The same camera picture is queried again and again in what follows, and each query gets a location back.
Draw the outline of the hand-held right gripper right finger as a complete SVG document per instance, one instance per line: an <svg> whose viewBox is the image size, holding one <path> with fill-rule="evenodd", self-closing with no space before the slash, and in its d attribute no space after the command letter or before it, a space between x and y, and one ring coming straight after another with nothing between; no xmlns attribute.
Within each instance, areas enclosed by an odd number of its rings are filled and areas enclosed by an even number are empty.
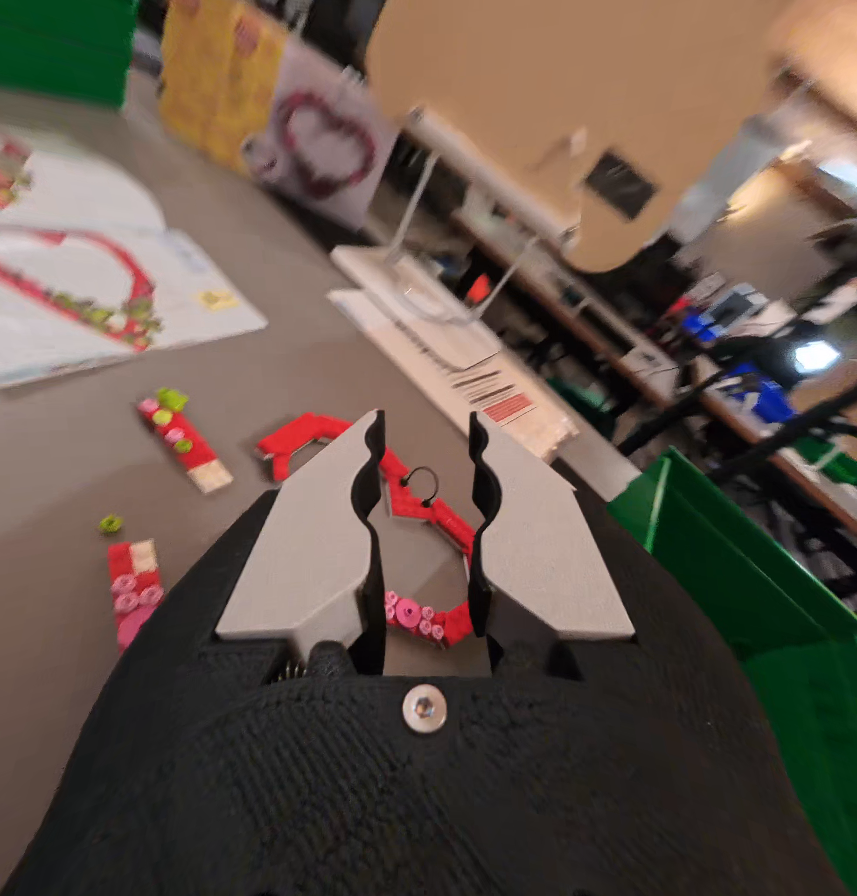
<svg viewBox="0 0 857 896"><path fill-rule="evenodd" d="M492 666L526 652L549 666L566 644L629 643L624 607L575 489L480 411L469 417L472 501L468 611Z"/></svg>

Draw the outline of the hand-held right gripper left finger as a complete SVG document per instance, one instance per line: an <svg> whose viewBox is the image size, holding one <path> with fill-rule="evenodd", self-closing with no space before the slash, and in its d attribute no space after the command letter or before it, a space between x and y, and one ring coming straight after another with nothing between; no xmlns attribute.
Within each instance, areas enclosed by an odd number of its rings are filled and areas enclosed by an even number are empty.
<svg viewBox="0 0 857 896"><path fill-rule="evenodd" d="M375 409L278 489L215 626L219 639L284 641L305 661L318 644L337 643L358 673L383 673L385 587L369 517L382 499L385 449Z"/></svg>

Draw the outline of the red lego heart frame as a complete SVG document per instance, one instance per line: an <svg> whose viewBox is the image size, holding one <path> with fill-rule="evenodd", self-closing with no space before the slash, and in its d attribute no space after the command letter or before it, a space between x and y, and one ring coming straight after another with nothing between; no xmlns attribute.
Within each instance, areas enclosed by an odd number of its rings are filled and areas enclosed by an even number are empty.
<svg viewBox="0 0 857 896"><path fill-rule="evenodd" d="M334 442L350 428L348 421L307 412L268 434L256 450L271 463L273 481L281 484L290 476L296 453L312 443ZM379 470L391 516L432 527L460 552L469 576L476 531L438 496L439 477L425 466L408 468L390 448L385 450ZM440 649L460 644L475 633L467 601L450 610L436 610L388 589L384 606L389 628Z"/></svg>

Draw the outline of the red lego strip lime flowers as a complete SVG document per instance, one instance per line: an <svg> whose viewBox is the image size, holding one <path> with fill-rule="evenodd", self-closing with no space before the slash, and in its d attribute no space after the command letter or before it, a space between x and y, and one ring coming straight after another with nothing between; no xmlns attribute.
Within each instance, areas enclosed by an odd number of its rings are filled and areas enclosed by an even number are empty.
<svg viewBox="0 0 857 896"><path fill-rule="evenodd" d="M189 397L178 389L162 387L140 399L139 416L165 450L203 495L211 495L234 478L186 413Z"/></svg>

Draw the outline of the red lego strip pink flowers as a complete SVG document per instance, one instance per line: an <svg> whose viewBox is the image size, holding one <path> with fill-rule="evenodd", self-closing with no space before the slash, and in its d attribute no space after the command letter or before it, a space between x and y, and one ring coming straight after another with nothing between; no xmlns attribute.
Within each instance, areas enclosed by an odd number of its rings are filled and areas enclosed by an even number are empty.
<svg viewBox="0 0 857 896"><path fill-rule="evenodd" d="M154 540L112 544L108 569L118 652L123 654L166 598Z"/></svg>

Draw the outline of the open lego instruction booklet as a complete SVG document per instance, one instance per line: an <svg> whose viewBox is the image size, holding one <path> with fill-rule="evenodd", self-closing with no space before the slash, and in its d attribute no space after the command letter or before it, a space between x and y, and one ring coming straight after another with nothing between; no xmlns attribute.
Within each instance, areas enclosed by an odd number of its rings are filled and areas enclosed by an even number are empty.
<svg viewBox="0 0 857 896"><path fill-rule="evenodd" d="M0 125L0 389L267 325L130 173Z"/></svg>

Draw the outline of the yellow lego set box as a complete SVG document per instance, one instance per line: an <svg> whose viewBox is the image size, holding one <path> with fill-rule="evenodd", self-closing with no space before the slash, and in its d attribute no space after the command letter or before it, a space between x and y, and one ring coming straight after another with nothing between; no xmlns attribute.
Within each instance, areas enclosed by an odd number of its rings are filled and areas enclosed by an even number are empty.
<svg viewBox="0 0 857 896"><path fill-rule="evenodd" d="M348 230L398 130L365 79L250 2L169 2L160 115L211 161Z"/></svg>

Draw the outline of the flat packet with red label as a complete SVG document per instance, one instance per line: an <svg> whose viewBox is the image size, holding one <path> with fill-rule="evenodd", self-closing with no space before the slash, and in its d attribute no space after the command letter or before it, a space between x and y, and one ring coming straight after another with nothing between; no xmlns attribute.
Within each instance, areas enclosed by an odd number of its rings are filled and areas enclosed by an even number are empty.
<svg viewBox="0 0 857 896"><path fill-rule="evenodd" d="M546 462L579 434L576 415L509 351L456 371L389 319L366 291L336 288L327 299L463 434L471 413L483 412Z"/></svg>

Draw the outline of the green plastic bin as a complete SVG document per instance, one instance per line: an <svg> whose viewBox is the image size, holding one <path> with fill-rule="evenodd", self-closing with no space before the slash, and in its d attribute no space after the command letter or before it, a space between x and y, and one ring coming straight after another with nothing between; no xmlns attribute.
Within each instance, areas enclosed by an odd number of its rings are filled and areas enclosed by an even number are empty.
<svg viewBox="0 0 857 896"><path fill-rule="evenodd" d="M740 662L808 821L857 894L857 616L675 449L607 508Z"/></svg>
<svg viewBox="0 0 857 896"><path fill-rule="evenodd" d="M0 87L121 108L138 5L0 1Z"/></svg>

